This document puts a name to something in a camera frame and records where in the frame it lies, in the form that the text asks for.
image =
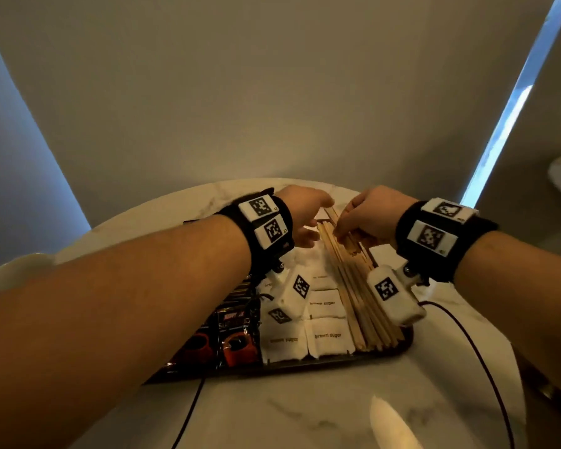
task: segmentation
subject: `round marble table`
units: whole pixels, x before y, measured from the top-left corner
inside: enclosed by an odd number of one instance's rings
[[[240,195],[288,184],[326,190],[338,210],[357,194],[321,182],[272,178],[206,184],[125,211],[59,252],[57,262],[207,216]],[[373,253],[393,267],[403,261],[390,247]],[[517,447],[524,448],[524,395],[509,342],[452,286],[429,287],[425,298],[448,307],[476,341],[509,411]],[[197,383],[141,387],[72,447],[169,449]],[[434,308],[415,325],[411,349],[397,358],[299,374],[208,379],[179,447],[377,448],[369,423],[373,395],[389,401],[425,449],[508,447],[484,371],[456,325]]]

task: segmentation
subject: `black cable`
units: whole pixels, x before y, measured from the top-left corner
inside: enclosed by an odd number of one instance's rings
[[[507,436],[509,437],[509,447],[511,449],[515,449],[515,440],[513,439],[513,430],[511,430],[511,423],[509,422],[509,415],[507,414],[507,409],[505,408],[505,404],[503,403],[503,399],[501,398],[499,389],[496,387],[495,380],[493,379],[490,371],[488,370],[488,367],[486,366],[486,363],[484,362],[484,359],[482,359],[482,355],[480,355],[480,352],[478,351],[478,348],[476,348],[476,345],[472,341],[470,335],[467,333],[463,325],[457,320],[457,318],[449,310],[441,306],[441,304],[433,301],[421,301],[419,302],[419,305],[422,307],[425,305],[432,305],[434,307],[438,307],[439,309],[441,309],[444,313],[446,313],[449,317],[451,317],[451,319],[457,324],[457,326],[459,326],[459,329],[461,329],[461,331],[464,333],[466,339],[468,339],[468,342],[470,343],[471,347],[474,349],[476,356],[478,356],[478,360],[480,361],[480,364],[482,364],[482,368],[484,369],[486,376],[488,377],[488,381],[491,382],[492,389],[495,392],[496,401],[499,402],[499,407],[501,408],[503,420],[505,421],[505,427],[507,428]]]
[[[195,404],[197,400],[200,398],[200,393],[202,392],[202,388],[204,387],[204,383],[206,382],[206,377],[203,377],[200,381],[200,385],[197,387],[197,391],[195,391],[195,397],[193,398],[193,402],[191,403],[191,407],[189,408],[189,412],[185,417],[185,422],[183,422],[183,426],[180,428],[179,434],[176,436],[175,442],[173,443],[170,449],[175,449],[176,446],[179,444],[180,438],[185,433],[185,429],[187,429],[187,425],[189,424],[189,419],[191,419],[191,415],[193,414],[193,409],[195,408]]]

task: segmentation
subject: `person's right arm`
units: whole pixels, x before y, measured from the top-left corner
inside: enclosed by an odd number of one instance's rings
[[[338,221],[343,241],[396,247],[396,224],[416,200],[377,187],[354,198]],[[457,291],[561,388],[561,257],[501,232],[482,236],[455,272]]]

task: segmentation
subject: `wrist strap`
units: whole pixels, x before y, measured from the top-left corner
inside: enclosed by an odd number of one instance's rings
[[[278,258],[295,247],[293,219],[274,188],[245,195],[217,212],[230,218],[241,229],[251,252],[252,276],[263,276]]]
[[[417,202],[396,226],[396,252],[422,276],[452,282],[471,245],[494,230],[498,225],[472,208],[442,199]]]

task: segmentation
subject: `hand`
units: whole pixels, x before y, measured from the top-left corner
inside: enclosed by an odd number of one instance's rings
[[[396,249],[396,225],[415,202],[415,198],[389,187],[368,189],[345,207],[338,218],[334,235],[341,244],[351,233],[365,247],[390,244]]]
[[[302,186],[287,186],[278,191],[276,196],[281,198],[291,211],[295,246],[314,247],[314,243],[320,239],[320,234],[305,226],[315,227],[316,214],[321,207],[333,206],[333,198],[323,190]]]

